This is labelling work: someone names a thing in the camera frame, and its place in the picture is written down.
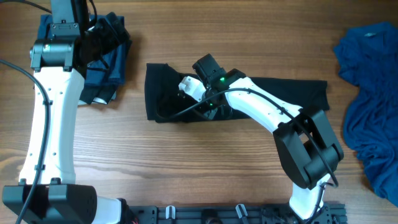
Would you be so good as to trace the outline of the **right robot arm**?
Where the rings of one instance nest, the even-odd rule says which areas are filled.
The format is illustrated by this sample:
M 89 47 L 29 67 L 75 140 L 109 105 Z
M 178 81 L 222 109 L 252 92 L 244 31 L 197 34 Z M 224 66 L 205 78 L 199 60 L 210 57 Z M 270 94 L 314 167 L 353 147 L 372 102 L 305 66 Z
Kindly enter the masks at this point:
M 324 111 L 279 99 L 239 70 L 226 72 L 211 54 L 192 67 L 200 80 L 194 99 L 210 108 L 228 105 L 272 133 L 282 168 L 293 182 L 289 207 L 299 220 L 314 221 L 326 186 L 338 187 L 334 172 L 344 158 Z

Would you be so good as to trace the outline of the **black polo shirt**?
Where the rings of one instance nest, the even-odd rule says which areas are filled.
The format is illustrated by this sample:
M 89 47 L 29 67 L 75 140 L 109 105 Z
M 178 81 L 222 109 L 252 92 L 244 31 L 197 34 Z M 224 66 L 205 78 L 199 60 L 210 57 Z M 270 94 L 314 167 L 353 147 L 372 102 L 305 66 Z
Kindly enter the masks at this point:
M 166 118 L 196 103 L 195 100 L 179 92 L 178 84 L 186 73 L 174 70 L 166 63 L 148 63 L 144 85 L 146 113 L 148 120 L 165 123 Z M 328 111 L 324 80 L 290 80 L 278 78 L 252 77 L 251 80 L 263 90 L 288 103 L 303 108 L 317 106 Z

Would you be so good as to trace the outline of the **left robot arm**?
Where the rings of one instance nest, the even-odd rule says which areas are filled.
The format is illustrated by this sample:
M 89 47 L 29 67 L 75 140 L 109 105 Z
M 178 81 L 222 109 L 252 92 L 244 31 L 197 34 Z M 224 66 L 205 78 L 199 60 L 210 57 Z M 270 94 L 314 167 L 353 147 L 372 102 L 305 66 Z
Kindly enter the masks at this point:
M 47 36 L 30 50 L 35 104 L 27 157 L 2 201 L 26 223 L 137 223 L 122 198 L 78 185 L 73 163 L 76 112 L 90 64 L 129 40 L 114 13 L 98 17 L 93 1 L 51 2 Z

